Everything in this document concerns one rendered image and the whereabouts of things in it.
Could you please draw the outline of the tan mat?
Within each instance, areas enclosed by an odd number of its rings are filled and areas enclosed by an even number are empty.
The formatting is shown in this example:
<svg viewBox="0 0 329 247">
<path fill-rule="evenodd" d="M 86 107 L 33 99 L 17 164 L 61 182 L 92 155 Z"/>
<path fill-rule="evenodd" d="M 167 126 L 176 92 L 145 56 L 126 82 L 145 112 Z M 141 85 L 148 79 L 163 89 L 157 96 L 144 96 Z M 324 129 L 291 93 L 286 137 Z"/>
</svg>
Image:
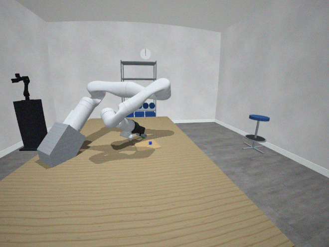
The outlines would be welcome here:
<svg viewBox="0 0 329 247">
<path fill-rule="evenodd" d="M 151 141 L 152 144 L 149 144 L 149 141 Z M 135 145 L 138 152 L 161 148 L 161 146 L 154 139 L 135 141 L 133 144 Z"/>
</svg>

